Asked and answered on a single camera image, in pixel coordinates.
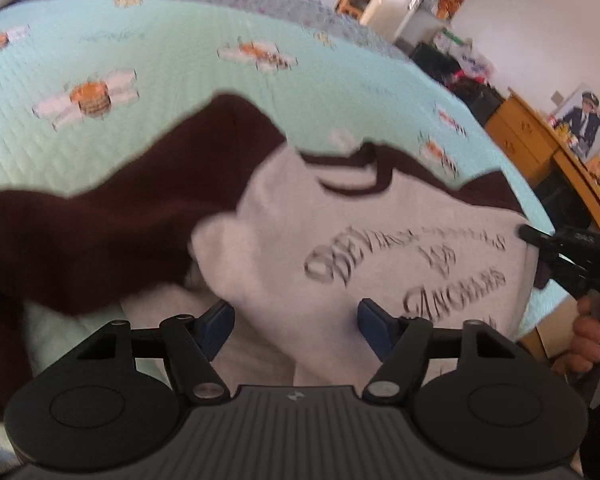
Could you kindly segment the person's right hand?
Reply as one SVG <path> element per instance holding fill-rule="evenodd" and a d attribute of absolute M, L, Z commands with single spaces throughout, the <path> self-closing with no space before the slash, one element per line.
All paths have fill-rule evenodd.
<path fill-rule="evenodd" d="M 552 365 L 552 371 L 559 375 L 585 374 L 600 362 L 600 320 L 592 315 L 590 297 L 578 301 L 578 312 L 568 351 Z"/>

